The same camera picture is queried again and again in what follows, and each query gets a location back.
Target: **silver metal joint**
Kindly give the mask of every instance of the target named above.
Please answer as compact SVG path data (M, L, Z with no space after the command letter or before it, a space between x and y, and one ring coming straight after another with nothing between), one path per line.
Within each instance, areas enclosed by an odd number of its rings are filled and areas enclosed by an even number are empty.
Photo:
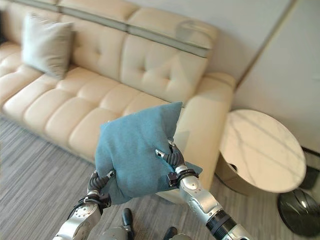
M195 176L180 181L179 192L197 217L206 225L210 218L222 209L220 203L201 186Z
M106 176L110 179L115 174L116 174L116 171L112 169Z
M181 171L184 171L184 170L187 170L187 169L188 169L188 167L186 165L180 165L180 166L177 166L174 171L178 174Z
M101 213L96 203L78 207L71 218L60 228L54 240L87 239L92 228L99 222Z
M174 147L176 144L173 141L168 140L169 145L171 145L172 147Z
M254 238L244 229L243 226L237 224L222 240L253 240Z
M88 191L87 195L97 195L97 196L101 197L100 193L97 190Z
M165 153L162 152L162 151L160 151L160 150L158 150L158 149L155 150L155 154L156 154L158 157L162 158L162 159L163 159L164 156L165 156Z

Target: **sofa backrest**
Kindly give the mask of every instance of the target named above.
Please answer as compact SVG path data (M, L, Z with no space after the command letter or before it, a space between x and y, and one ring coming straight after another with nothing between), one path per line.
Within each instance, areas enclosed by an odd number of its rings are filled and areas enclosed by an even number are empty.
M26 4L40 9L51 10L54 12L59 12L60 0L14 0L14 2Z
M119 81L122 49L128 33L69 15L62 15L60 21L73 23L71 61Z
M24 16L34 8L17 5L8 8L13 23L5 34L21 43ZM168 102L185 103L194 94L217 37L209 24L122 0L61 0L55 6L59 21L74 24L74 64Z
M17 44L22 43L24 20L26 15L31 12L49 18L53 21L58 21L59 16L61 15L58 12L10 2L5 6L5 11L1 14L1 17L3 17L1 27L3 28L3 33L8 40Z

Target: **blue pillow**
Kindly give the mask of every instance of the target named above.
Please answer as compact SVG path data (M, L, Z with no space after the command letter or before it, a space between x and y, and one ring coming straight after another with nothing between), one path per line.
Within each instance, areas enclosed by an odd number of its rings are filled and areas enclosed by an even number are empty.
M102 189L112 204L172 189L167 174L174 169L156 156L155 149L170 152L168 140L174 140L181 106L175 102L151 107L101 126L95 167L101 177L115 169L115 177Z

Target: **gray carpet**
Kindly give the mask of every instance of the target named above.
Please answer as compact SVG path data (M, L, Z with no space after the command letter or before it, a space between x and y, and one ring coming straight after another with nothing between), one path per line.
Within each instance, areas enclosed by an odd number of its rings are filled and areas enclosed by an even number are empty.
M86 193L94 166L3 118L0 147L0 239L52 239L72 206ZM256 239L306 239L294 235L282 223L276 194L246 197L218 179L211 192ZM194 240L213 239L186 205L174 205L157 195L105 209L89 239L96 240L109 227L120 225L124 208L133 211L136 240L161 240L170 226Z

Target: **round side table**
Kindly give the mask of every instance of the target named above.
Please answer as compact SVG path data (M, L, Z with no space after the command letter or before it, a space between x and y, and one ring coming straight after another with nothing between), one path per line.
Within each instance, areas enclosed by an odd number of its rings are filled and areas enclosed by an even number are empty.
M291 132L274 118L254 110L228 114L215 173L244 195L286 193L306 174L306 159Z

